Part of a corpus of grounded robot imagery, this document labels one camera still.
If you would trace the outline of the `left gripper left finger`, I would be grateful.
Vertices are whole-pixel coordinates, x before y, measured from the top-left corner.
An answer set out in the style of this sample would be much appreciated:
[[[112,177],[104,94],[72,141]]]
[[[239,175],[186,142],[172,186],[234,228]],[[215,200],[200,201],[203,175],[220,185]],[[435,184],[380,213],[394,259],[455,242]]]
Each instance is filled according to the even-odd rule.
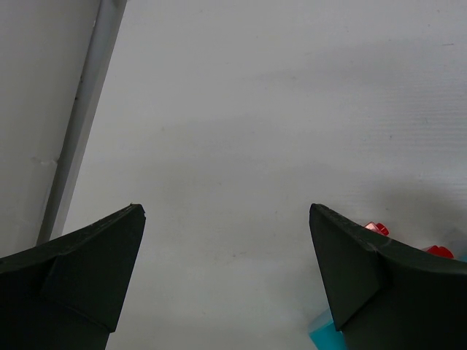
[[[131,204],[1,259],[2,349],[105,349],[116,331],[145,226]]]

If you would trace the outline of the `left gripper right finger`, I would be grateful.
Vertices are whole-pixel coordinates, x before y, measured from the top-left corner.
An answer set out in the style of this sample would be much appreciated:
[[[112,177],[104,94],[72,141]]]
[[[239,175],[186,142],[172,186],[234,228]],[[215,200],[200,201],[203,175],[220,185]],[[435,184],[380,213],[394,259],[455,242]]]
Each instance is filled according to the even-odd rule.
[[[312,243],[348,349],[465,349],[466,263],[437,257],[312,204]]]

